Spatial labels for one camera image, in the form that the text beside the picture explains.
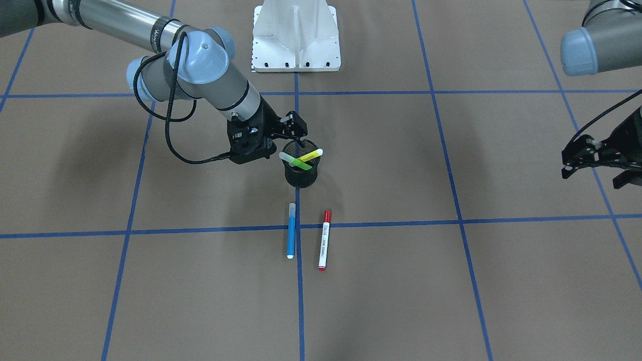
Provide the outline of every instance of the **black mesh cup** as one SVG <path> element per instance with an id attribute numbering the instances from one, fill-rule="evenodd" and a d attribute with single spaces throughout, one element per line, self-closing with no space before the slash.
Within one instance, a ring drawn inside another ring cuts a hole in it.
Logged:
<path id="1" fill-rule="evenodd" d="M 299 158 L 300 156 L 314 152 L 317 149 L 318 147 L 316 144 L 306 139 L 303 141 L 303 147 L 301 147 L 296 141 L 289 142 L 283 148 L 283 152 L 294 158 Z M 317 166 L 320 160 L 321 157 L 316 157 L 307 161 L 306 164 L 312 167 L 310 170 L 303 170 L 297 166 L 290 166 L 288 162 L 283 161 L 283 165 L 285 166 L 285 179 L 288 181 L 288 184 L 299 188 L 310 187 L 317 180 Z"/>

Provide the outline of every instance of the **robotic arm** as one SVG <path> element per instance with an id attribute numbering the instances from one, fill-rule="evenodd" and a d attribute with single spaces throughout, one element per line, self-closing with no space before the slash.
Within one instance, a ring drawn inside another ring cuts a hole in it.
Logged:
<path id="1" fill-rule="evenodd" d="M 642 65 L 642 5 L 629 0 L 591 0 L 582 27 L 562 39 L 562 67 L 570 76 Z M 642 94 L 629 96 L 582 127 L 562 151 L 562 178 L 577 170 L 608 166 L 625 171 L 613 179 L 613 187 L 642 186 L 642 107 L 636 109 L 603 141 L 582 135 L 610 111 Z"/>
<path id="2" fill-rule="evenodd" d="M 294 111 L 281 118 L 231 62 L 236 49 L 222 28 L 199 30 L 121 0 L 3 0 L 0 37 L 34 26 L 63 22 L 83 26 L 156 53 L 134 60 L 127 69 L 130 88 L 148 112 L 166 122 L 169 149 L 190 164 L 230 159 L 243 164 L 269 158 L 276 152 L 273 139 L 301 141 L 308 127 Z M 172 147 L 169 124 L 175 99 L 205 98 L 227 119 L 230 151 L 190 161 Z M 167 116 L 153 113 L 143 100 L 169 101 Z"/>

